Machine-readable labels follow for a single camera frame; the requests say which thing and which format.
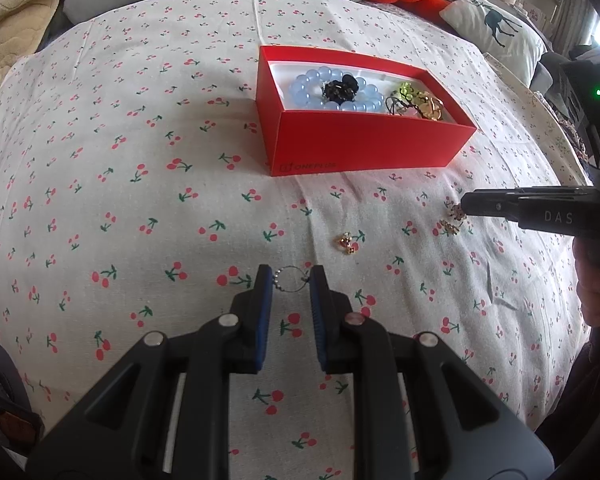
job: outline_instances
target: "gold jewelry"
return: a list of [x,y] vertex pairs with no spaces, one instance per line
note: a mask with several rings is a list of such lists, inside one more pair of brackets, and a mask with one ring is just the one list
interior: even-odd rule
[[356,252],[356,248],[353,246],[352,240],[353,238],[351,238],[351,233],[346,232],[338,238],[338,245],[344,248],[347,254],[353,254]]
[[451,224],[450,222],[447,222],[446,220],[441,220],[440,224],[443,228],[445,228],[445,232],[447,233],[457,235],[460,232],[459,227],[456,227],[455,225]]
[[413,104],[427,119],[439,121],[442,118],[442,101],[429,92],[418,92],[413,99]]
[[460,204],[454,204],[453,207],[451,208],[451,215],[456,222],[461,222],[466,218],[466,214],[464,211],[462,211],[462,207],[460,206]]

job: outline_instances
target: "earring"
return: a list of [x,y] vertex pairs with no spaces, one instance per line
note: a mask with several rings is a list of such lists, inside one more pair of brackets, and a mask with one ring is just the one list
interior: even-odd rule
[[353,247],[351,241],[351,233],[346,232],[338,239],[338,245],[344,248],[347,254],[353,254],[356,252],[356,249]]

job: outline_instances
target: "blue bead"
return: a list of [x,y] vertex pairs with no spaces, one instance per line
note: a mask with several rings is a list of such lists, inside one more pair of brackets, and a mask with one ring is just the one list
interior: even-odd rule
[[289,93],[291,95],[297,94],[301,90],[306,90],[306,86],[302,81],[298,81],[297,79],[289,85]]
[[322,110],[322,100],[317,97],[311,97],[306,104],[306,107],[309,110]]
[[320,79],[323,81],[331,81],[331,68],[328,66],[321,66],[318,69],[318,74],[320,74]]
[[304,85],[304,91],[311,96],[315,96],[322,94],[322,92],[319,91],[319,87],[320,85],[317,81],[309,81],[306,85]]
[[311,96],[305,90],[302,90],[299,91],[297,94],[293,94],[291,98],[298,106],[304,106],[309,102]]
[[306,71],[306,76],[311,82],[320,81],[320,73],[313,68]]

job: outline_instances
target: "red box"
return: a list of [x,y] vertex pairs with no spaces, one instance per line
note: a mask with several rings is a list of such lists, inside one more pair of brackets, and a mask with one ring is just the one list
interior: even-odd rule
[[[270,63],[350,66],[419,79],[456,123],[379,113],[285,110]],[[261,46],[256,105],[272,176],[446,166],[476,126],[422,68],[379,57],[304,46]]]

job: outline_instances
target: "white bedsheet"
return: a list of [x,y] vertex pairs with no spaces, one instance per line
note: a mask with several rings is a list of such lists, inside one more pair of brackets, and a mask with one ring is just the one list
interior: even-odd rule
[[[263,43],[427,68],[478,131],[444,169],[271,178]],[[468,190],[578,178],[533,96],[420,19],[344,0],[141,2],[19,61],[0,89],[0,343],[51,428],[144,332],[196,330],[260,263],[323,264],[354,309],[438,333],[534,428],[587,338],[570,240],[439,222]],[[347,230],[355,256],[333,241]],[[232,379],[232,478],[351,475],[352,388],[320,373],[312,332],[307,288],[276,291],[265,368]]]

